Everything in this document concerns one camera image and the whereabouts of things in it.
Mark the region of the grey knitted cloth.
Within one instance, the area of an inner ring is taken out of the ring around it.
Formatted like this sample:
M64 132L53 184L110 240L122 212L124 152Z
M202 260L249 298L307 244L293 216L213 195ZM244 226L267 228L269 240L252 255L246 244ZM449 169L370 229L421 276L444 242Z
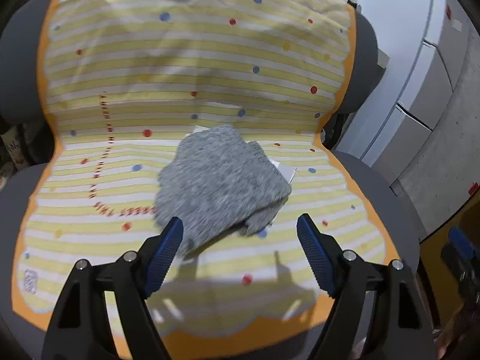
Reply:
M288 201L289 181L256 141L230 125L187 135L158 176L154 220L183 223L178 255L188 256L230 233L253 236Z

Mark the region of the grey refrigerator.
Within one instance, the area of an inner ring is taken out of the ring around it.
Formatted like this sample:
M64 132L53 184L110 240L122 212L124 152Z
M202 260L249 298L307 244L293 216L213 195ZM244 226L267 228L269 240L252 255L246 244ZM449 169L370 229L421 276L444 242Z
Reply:
M337 145L394 182L433 133L465 60L470 22L457 0L359 0L388 57Z

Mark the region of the grey office chair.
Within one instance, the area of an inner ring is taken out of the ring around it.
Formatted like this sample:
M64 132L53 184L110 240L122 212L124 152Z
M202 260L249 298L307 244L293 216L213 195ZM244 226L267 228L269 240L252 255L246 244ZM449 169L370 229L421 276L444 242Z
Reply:
M1 113L9 121L20 122L26 118L43 116L38 94L33 87L33 54L38 47L36 37L40 33L49 2L50 0L26 2L10 18L1 37L1 53L4 55L11 56L13 50L20 45L27 47L22 54L27 59L26 67L21 67L18 63L13 68L1 67L1 71L7 74L7 80L1 84L1 88L9 94L20 94L23 97L19 107L15 107L9 100L1 102ZM346 92L348 104L354 102L353 98L361 90L372 89L380 78L374 30L362 15L356 17L356 22L360 26L357 37L360 49L355 53L353 77ZM389 184L377 172L350 154L336 151L334 156L373 203L400 257L415 271L420 251L412 215L403 208ZM20 221L45 167L44 164L39 164L16 173L1 192L1 336L13 359L39 359L45 335L42 330L13 312L11 306L11 269Z

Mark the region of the yellow striped cloth cover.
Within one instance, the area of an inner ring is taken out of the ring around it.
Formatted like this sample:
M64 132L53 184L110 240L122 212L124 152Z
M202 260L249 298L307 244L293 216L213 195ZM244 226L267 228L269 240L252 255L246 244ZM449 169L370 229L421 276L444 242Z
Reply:
M189 134L231 125L294 169L255 236L176 260L149 300L174 359L221 359L326 320L296 236L308 213L375 263L398 253L368 198L320 142L352 78L354 10L342 0L31 0L1 34L1 95L45 119L46 166L8 185L16 225L10 300L46 329L74 263L108 263L160 229L158 174Z

